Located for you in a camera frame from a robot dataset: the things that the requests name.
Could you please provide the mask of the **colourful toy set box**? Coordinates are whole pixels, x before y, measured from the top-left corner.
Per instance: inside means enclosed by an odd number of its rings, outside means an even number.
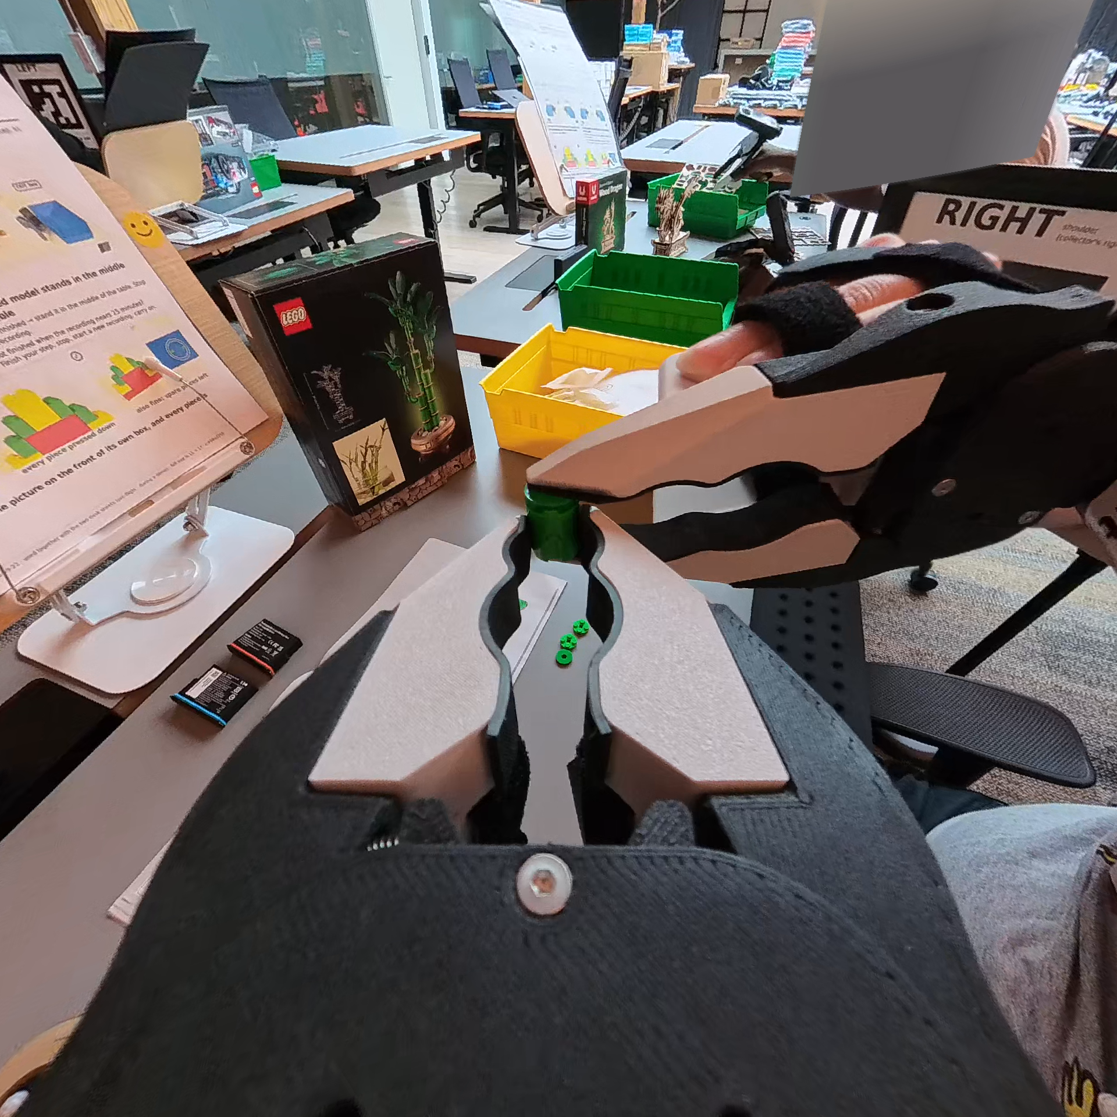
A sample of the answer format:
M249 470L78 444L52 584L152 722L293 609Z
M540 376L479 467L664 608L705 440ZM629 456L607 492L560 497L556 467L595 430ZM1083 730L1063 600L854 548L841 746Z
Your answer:
M200 205L227 213L258 200L261 189L229 108L195 108L188 112L188 120L200 134Z

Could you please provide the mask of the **yellow plastic bin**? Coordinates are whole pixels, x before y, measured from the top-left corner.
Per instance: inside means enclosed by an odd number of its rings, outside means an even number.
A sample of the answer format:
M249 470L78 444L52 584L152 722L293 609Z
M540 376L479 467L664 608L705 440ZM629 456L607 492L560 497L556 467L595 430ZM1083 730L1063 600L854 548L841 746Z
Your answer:
M559 398L548 386L580 368L610 371L604 386L623 378L640 383L644 404L659 396L659 370L679 345L632 339L582 327L544 326L502 359L482 380L498 444L507 451L544 458L595 430L616 422L615 410Z

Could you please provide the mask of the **black and white marker sign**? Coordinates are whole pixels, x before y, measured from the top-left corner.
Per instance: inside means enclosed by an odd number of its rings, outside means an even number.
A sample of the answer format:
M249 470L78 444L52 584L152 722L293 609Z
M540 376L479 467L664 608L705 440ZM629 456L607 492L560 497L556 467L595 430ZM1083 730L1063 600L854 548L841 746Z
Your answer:
M2 72L24 104L43 121L79 140L86 149L102 150L102 133L60 53L3 53Z

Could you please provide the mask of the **green toy brick stalk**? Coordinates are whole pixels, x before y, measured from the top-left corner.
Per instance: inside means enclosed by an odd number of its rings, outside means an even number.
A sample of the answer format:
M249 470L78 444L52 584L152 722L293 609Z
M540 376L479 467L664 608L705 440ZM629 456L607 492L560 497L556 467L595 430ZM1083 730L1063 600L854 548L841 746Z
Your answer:
M582 501L531 484L524 496L535 556L544 563L578 564L582 560Z

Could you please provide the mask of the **black angled panel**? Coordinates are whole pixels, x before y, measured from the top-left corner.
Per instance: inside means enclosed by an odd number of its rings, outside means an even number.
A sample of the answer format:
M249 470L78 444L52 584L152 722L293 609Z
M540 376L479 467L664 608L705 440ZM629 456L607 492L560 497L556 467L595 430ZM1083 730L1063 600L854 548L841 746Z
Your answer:
M184 120L208 44L193 28L106 32L106 136Z

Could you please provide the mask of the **brown toy brick model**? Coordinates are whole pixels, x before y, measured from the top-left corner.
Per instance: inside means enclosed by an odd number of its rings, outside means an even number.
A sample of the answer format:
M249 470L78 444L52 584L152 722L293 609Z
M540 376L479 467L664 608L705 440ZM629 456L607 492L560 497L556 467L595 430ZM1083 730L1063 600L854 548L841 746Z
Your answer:
M652 253L656 257L679 258L687 253L689 232L685 229L685 206L703 181L704 176L700 172L683 172L675 184L657 190L659 232L652 240Z

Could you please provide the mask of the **person's right hand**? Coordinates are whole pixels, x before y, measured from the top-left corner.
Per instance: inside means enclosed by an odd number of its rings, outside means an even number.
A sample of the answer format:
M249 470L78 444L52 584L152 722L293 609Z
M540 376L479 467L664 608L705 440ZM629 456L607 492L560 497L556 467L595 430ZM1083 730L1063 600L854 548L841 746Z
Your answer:
M965 282L1016 287L990 253L882 233L860 249L785 269L765 294L737 306L729 329L693 345L661 379L687 387L739 366L824 353L902 301Z

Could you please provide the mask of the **pale wooden board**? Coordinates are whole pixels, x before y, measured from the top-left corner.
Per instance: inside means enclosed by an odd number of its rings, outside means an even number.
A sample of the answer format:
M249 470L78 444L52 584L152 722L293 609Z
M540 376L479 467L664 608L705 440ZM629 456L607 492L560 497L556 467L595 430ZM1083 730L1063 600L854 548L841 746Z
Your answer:
M201 138L188 118L107 134L103 161L143 212L203 197Z

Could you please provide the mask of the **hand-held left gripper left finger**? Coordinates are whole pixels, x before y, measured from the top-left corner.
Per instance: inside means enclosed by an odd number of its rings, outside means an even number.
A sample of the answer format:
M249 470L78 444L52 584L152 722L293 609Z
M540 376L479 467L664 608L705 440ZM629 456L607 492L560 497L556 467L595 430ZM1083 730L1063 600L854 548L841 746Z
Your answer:
M522 625L524 516L407 596L310 774L318 791L439 799L457 825L520 831L530 763L506 644Z

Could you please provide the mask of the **large instruction sheet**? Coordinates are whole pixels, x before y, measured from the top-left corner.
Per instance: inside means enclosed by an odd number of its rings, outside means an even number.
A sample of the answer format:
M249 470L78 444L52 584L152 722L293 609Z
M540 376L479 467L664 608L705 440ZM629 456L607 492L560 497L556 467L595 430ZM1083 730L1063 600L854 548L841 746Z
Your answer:
M583 177L623 169L607 100L566 11L523 1L482 8L520 60L567 196Z

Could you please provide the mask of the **dark green toy set box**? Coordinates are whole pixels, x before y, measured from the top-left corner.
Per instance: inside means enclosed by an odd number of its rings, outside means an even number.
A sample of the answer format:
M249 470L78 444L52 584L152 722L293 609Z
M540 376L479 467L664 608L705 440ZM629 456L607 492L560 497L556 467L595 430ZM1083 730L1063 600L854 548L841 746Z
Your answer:
M625 168L580 177L576 181L576 245L607 255L624 251L627 194Z

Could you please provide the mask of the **white plastic bags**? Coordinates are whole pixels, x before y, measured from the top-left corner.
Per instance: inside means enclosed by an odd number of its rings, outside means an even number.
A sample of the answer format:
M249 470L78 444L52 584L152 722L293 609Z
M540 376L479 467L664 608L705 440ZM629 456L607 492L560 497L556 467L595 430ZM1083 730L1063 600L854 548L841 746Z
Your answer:
M660 374L657 368L575 367L544 383L540 392L552 400L624 416L659 402Z

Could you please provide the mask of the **printed instruction sheet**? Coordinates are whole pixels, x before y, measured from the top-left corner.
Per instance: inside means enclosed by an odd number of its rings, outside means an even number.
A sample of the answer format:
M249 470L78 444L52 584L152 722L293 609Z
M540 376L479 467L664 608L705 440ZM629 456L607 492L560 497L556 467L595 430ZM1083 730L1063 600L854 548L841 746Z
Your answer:
M6 80L2 140L6 589L265 414L123 229L143 212L129 193L70 160Z

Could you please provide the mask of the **person's right forearm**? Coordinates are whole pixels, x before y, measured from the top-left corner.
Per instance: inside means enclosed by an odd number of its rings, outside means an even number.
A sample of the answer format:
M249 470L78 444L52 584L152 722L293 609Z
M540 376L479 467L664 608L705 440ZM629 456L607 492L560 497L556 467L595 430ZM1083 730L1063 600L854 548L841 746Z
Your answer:
M1038 525L1070 543L1076 551L1111 565L1116 565L1115 540L1104 541L1083 519L1082 512L1072 508L1056 508L1048 512Z

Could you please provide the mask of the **black mesh office chair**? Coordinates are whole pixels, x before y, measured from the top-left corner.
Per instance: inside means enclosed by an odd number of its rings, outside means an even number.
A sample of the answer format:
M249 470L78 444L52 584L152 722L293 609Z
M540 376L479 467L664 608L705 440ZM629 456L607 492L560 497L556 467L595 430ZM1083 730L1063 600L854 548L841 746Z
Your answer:
M934 778L967 787L994 769L1072 789L1096 770L1080 733L1051 705L981 681L867 661L857 583L756 589L750 626L845 718L866 745L874 730L931 751Z

